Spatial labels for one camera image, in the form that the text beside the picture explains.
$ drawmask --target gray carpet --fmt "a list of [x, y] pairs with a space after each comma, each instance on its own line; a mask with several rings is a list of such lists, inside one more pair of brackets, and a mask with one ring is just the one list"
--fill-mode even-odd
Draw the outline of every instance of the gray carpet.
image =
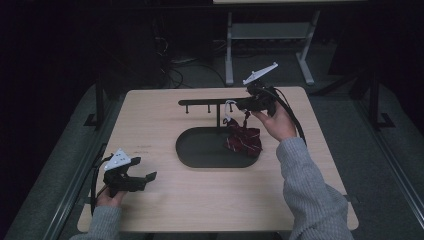
[[[280, 66], [264, 78], [274, 86], [302, 86], [307, 92], [325, 87], [339, 78], [328, 76], [327, 70], [334, 46], [314, 45], [307, 61], [316, 80], [314, 86], [306, 86], [295, 61], [294, 50], [285, 49], [278, 54], [258, 55], [252, 58], [235, 58], [235, 86], [247, 78], [252, 70], [259, 70], [276, 61]], [[184, 76], [184, 84], [190, 87], [223, 87], [218, 72], [224, 76], [222, 57], [208, 67], [204, 63], [176, 68]], [[336, 166], [348, 191], [357, 201], [353, 207], [359, 219], [358, 229], [353, 231], [357, 240], [367, 239], [424, 239], [424, 231], [411, 211], [408, 202], [399, 190], [394, 174], [385, 155], [376, 143], [376, 137], [369, 123], [364, 119], [361, 106], [367, 99], [354, 102], [348, 98], [350, 84], [342, 86], [326, 97], [311, 97], [311, 103], [318, 118]], [[85, 127], [88, 114], [94, 113], [94, 88], [87, 91], [51, 154], [43, 172], [35, 183], [21, 211], [9, 230], [7, 239], [43, 239], [49, 230], [70, 178], [81, 161], [92, 161], [103, 143], [107, 143], [123, 98], [108, 102], [107, 121], [99, 131]], [[381, 90], [381, 110], [387, 112], [396, 128], [384, 129], [382, 135], [391, 150], [401, 159], [402, 167], [416, 188], [424, 195], [422, 169], [424, 141], [401, 110], [396, 98], [385, 88]], [[90, 176], [79, 191], [84, 198], [88, 194]], [[59, 239], [69, 239], [78, 233], [76, 223], [82, 210], [76, 202], [61, 230]], [[145, 234], [122, 233], [121, 239], [143, 239]], [[154, 239], [209, 239], [208, 233], [160, 233]], [[273, 239], [272, 233], [220, 233], [217, 239]]]

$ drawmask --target person's left hand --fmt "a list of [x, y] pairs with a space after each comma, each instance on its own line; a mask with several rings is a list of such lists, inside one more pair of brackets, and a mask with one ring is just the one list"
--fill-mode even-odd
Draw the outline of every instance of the person's left hand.
[[122, 199], [124, 198], [125, 194], [127, 194], [127, 192], [119, 191], [112, 198], [110, 197], [109, 188], [106, 187], [106, 189], [102, 193], [100, 193], [100, 195], [97, 197], [96, 206], [120, 207]]

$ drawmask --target person's hand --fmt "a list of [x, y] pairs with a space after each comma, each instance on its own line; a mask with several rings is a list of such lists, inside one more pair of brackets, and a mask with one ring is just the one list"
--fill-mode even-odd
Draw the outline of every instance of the person's hand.
[[122, 199], [124, 198], [127, 192], [119, 191], [112, 198], [110, 197], [110, 190], [108, 187], [105, 188], [103, 192], [99, 194], [97, 197], [96, 206], [109, 206], [109, 207], [120, 207]]
[[262, 112], [252, 112], [252, 115], [262, 122], [268, 133], [277, 139], [277, 141], [281, 142], [287, 138], [296, 137], [294, 123], [283, 106], [275, 102], [275, 110], [275, 114], [272, 117]]

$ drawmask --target gray sleeve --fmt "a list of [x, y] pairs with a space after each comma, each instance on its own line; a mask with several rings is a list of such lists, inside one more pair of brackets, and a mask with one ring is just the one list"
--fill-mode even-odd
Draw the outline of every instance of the gray sleeve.
[[324, 182], [301, 138], [277, 148], [285, 179], [284, 199], [294, 215], [290, 239], [353, 239], [347, 228], [347, 201]]
[[75, 235], [71, 240], [117, 240], [119, 239], [120, 218], [121, 208], [96, 207], [88, 233]]

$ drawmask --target red object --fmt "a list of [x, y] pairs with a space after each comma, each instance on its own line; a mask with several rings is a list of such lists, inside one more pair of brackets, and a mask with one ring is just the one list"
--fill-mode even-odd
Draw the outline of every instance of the red object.
[[243, 127], [232, 119], [227, 121], [224, 119], [224, 124], [230, 130], [230, 136], [227, 137], [227, 142], [224, 146], [234, 152], [247, 152], [248, 156], [257, 157], [262, 151], [261, 139], [259, 139], [260, 130], [258, 128], [247, 128], [247, 119], [250, 112], [246, 112], [246, 117], [243, 121]]

